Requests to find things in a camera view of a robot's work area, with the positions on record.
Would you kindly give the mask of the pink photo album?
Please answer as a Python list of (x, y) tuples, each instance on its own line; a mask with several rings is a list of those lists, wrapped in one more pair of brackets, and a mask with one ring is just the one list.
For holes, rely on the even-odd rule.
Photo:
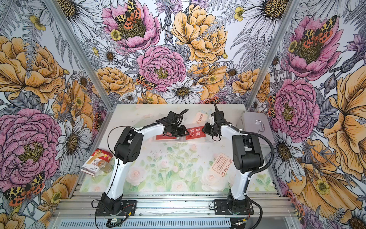
[(204, 125), (181, 125), (174, 132), (164, 132), (150, 139), (154, 143), (211, 143), (220, 140), (218, 136), (210, 136), (203, 132)]

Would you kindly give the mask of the cream card with framed text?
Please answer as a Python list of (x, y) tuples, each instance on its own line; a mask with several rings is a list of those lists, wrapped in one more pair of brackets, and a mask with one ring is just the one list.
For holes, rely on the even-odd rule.
[(220, 154), (211, 165), (211, 170), (221, 177), (225, 177), (231, 167), (232, 162), (233, 160), (229, 156)]

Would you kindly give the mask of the red card with white characters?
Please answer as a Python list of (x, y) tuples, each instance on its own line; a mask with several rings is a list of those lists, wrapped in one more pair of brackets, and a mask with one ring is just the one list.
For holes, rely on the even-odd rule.
[(186, 140), (197, 140), (205, 138), (206, 134), (203, 132), (204, 126), (188, 128), (188, 135), (185, 137)]

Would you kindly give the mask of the red landscape greeting card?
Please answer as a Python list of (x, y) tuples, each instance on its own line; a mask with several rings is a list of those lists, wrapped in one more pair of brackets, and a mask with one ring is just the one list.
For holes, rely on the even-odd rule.
[(156, 140), (175, 140), (177, 137), (169, 136), (169, 135), (157, 135)]

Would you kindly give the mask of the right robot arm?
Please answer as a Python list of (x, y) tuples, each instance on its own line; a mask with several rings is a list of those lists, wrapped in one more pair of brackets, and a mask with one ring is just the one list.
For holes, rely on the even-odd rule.
[(203, 132), (211, 137), (224, 137), (232, 141), (233, 163), (239, 171), (226, 203), (216, 204), (217, 207), (231, 214), (250, 213), (247, 196), (249, 175), (261, 168), (264, 163), (258, 136), (233, 126), (225, 120), (224, 113), (218, 110), (211, 114), (210, 122), (205, 124)]

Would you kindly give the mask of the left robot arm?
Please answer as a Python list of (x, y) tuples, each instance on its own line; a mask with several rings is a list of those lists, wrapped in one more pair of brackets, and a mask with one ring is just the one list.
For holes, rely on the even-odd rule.
[(185, 109), (177, 114), (170, 111), (167, 117), (156, 120), (154, 123), (140, 129), (125, 126), (118, 138), (114, 150), (115, 158), (112, 178), (106, 191), (98, 203), (96, 213), (116, 216), (124, 209), (122, 197), (124, 183), (131, 164), (139, 157), (143, 142), (158, 135), (180, 138), (189, 135), (187, 128), (182, 125)]

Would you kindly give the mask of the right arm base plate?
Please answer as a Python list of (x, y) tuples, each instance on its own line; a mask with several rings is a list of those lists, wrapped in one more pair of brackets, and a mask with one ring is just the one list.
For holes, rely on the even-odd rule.
[(254, 209), (247, 199), (245, 200), (224, 200), (215, 199), (215, 215), (253, 215)]

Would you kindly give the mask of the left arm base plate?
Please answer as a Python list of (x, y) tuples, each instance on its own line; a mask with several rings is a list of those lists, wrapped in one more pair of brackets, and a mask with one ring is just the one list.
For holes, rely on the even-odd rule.
[(117, 200), (112, 202), (102, 201), (98, 204), (95, 212), (97, 217), (125, 217), (134, 216), (136, 211), (136, 200)]

